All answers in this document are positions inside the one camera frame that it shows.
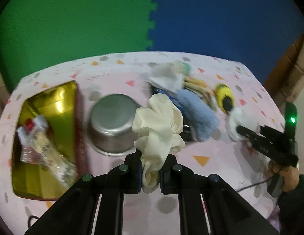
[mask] red item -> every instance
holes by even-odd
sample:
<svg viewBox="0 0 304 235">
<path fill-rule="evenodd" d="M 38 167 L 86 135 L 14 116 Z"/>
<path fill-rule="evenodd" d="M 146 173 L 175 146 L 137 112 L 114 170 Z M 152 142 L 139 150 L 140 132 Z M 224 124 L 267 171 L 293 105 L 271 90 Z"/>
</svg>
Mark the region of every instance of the red item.
<svg viewBox="0 0 304 235">
<path fill-rule="evenodd" d="M 28 118 L 25 122 L 25 130 L 27 131 L 28 134 L 32 131 L 33 127 L 34 127 L 34 123 L 32 119 Z"/>
</svg>

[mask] blue package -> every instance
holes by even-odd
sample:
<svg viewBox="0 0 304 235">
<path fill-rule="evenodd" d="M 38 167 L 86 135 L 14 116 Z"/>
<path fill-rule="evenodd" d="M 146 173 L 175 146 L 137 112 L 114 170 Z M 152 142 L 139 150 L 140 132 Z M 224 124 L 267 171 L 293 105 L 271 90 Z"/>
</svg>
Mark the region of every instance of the blue package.
<svg viewBox="0 0 304 235">
<path fill-rule="evenodd" d="M 180 105 L 180 103 L 177 101 L 176 98 L 168 95 L 164 90 L 160 89 L 160 88 L 157 88 L 157 87 L 154 87 L 154 90 L 155 92 L 157 92 L 158 94 L 165 94 L 168 96 L 168 98 L 171 100 L 171 102 L 177 107 L 177 109 L 179 109 L 179 111 L 182 113 L 182 115 L 184 114 L 183 113 L 183 108 L 182 106 Z"/>
</svg>

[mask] black sleeve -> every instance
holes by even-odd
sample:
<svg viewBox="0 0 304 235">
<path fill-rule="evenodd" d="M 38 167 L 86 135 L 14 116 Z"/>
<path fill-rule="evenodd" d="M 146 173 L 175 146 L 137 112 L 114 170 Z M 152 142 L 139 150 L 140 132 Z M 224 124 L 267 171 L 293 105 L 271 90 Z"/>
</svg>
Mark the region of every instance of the black sleeve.
<svg viewBox="0 0 304 235">
<path fill-rule="evenodd" d="M 304 234 L 304 175 L 290 193 L 282 193 L 278 199 L 281 234 Z"/>
</svg>

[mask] screw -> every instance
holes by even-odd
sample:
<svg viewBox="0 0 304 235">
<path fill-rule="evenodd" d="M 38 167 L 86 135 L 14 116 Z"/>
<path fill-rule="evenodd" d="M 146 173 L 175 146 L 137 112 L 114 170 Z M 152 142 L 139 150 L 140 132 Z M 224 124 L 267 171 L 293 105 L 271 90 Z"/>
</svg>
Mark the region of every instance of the screw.
<svg viewBox="0 0 304 235">
<path fill-rule="evenodd" d="M 91 178 L 92 178 L 92 176 L 90 174 L 84 174 L 82 176 L 82 180 L 85 181 L 85 182 L 90 181 Z"/>
<path fill-rule="evenodd" d="M 175 165 L 173 166 L 173 169 L 174 169 L 175 171 L 181 171 L 181 170 L 182 170 L 182 166 L 181 166 L 180 164 L 175 164 Z"/>
<path fill-rule="evenodd" d="M 119 166 L 119 169 L 121 170 L 121 171 L 126 171 L 126 170 L 128 170 L 128 165 L 127 164 L 122 164 L 122 165 L 120 165 Z"/>
<path fill-rule="evenodd" d="M 212 180 L 213 182 L 217 182 L 219 180 L 219 175 L 216 174 L 210 175 L 210 180 Z"/>
</svg>

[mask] plastic bag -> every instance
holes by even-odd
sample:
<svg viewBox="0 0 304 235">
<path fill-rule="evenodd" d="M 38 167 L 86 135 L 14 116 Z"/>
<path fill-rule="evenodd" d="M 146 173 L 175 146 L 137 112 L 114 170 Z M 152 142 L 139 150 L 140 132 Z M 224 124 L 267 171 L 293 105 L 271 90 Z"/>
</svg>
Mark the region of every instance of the plastic bag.
<svg viewBox="0 0 304 235">
<path fill-rule="evenodd" d="M 22 145 L 22 162 L 43 165 L 65 188 L 69 188 L 76 181 L 76 166 L 57 151 L 48 122 L 43 115 L 27 120 L 25 126 L 17 129 L 17 133 Z"/>
</svg>

